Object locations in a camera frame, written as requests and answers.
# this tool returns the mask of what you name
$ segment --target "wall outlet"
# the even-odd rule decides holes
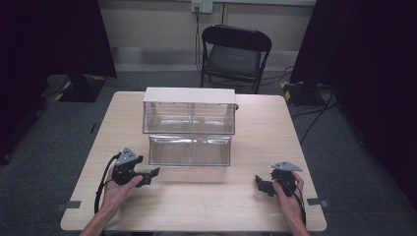
[[[191,1],[191,12],[196,12],[196,9],[199,13],[212,13],[212,1]]]
[[[212,13],[212,1],[203,1],[202,9],[203,13]]]
[[[197,12],[196,10],[198,10],[198,12],[200,13],[203,12],[202,1],[196,1],[196,0],[191,1],[191,12]]]

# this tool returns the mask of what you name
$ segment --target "clear plastic drawer unit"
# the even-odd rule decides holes
[[[230,165],[236,107],[234,89],[147,88],[149,164]]]

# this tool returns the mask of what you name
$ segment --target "black chair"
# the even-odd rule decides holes
[[[257,30],[216,25],[203,31],[202,42],[201,88],[207,75],[210,81],[213,76],[251,83],[258,93],[272,46],[268,36]],[[210,53],[208,44],[212,45]]]

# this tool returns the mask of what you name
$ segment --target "chair backrest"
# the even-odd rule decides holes
[[[206,28],[202,34],[202,41],[204,45],[209,43],[261,52],[270,52],[272,47],[269,37],[260,31],[224,25]]]

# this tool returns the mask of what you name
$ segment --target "cable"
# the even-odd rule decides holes
[[[298,196],[294,193],[294,197],[298,202],[298,205],[300,206],[301,209],[301,218],[303,220],[303,223],[305,226],[307,226],[307,216],[306,216],[306,209],[304,207],[304,200],[303,200],[303,193],[301,193],[301,190],[298,188],[298,186],[295,186],[298,189],[298,192],[300,192],[300,198],[298,198]]]
[[[260,84],[260,87],[261,86],[267,86],[267,85],[271,85],[271,84],[273,84],[273,83],[276,83],[276,82],[279,82],[279,81],[281,81],[282,79],[284,79],[286,76],[288,76],[288,75],[291,75],[291,72],[290,73],[285,73],[289,68],[292,68],[293,66],[289,66],[289,67],[287,67],[287,68],[285,68],[284,69],[284,72],[283,72],[283,74],[282,75],[280,75],[280,76],[276,76],[276,77],[269,77],[269,78],[262,78],[261,80],[262,81],[266,81],[266,80],[272,80],[272,79],[276,79],[276,80],[274,80],[274,81],[272,81],[272,82],[267,82],[267,83],[263,83],[263,84]],[[226,83],[233,83],[233,82],[238,82],[238,81],[230,81],[230,80],[222,80],[222,81],[217,81],[217,82],[214,82],[213,80],[208,80],[206,77],[205,77],[205,81],[206,82],[208,82],[208,83],[212,83],[212,84],[214,84],[214,85],[223,85],[223,86],[229,86],[229,87],[240,87],[240,88],[242,88],[242,87],[251,87],[252,85],[232,85],[232,84],[226,84]]]
[[[303,145],[304,140],[306,139],[307,134],[310,132],[310,130],[312,129],[312,127],[314,126],[314,124],[316,123],[316,121],[325,113],[325,110],[328,109],[328,105],[330,104],[330,101],[331,101],[333,95],[334,95],[334,90],[331,91],[330,98],[328,99],[328,102],[326,103],[325,108],[322,108],[321,110],[315,111],[315,112],[319,112],[320,111],[320,113],[319,113],[319,115],[317,115],[317,117],[313,120],[312,124],[310,124],[309,128],[307,129],[307,131],[304,133],[303,137],[300,140],[300,146]]]
[[[195,7],[195,14],[196,14],[196,23],[197,23],[197,28],[196,28],[196,45],[195,45],[195,60],[196,60],[196,67],[197,67],[197,72],[199,72],[199,74],[202,74],[202,66],[201,66],[201,62],[200,62],[200,20],[199,20],[199,8]]]
[[[65,77],[64,83],[62,83],[62,85],[56,91],[53,91],[52,93],[43,96],[43,98],[49,97],[49,96],[55,94],[56,92],[60,91],[67,84],[67,81],[68,81],[68,74]]]
[[[100,202],[102,190],[103,190],[104,186],[109,182],[109,181],[107,181],[107,182],[104,182],[104,181],[105,181],[107,171],[110,168],[110,164],[111,164],[111,162],[113,162],[113,160],[118,159],[120,154],[121,154],[121,152],[119,152],[118,154],[111,157],[111,159],[107,163],[107,166],[105,167],[103,176],[101,177],[101,182],[98,185],[97,192],[95,192],[94,214],[98,213],[98,207],[99,207],[99,202]]]

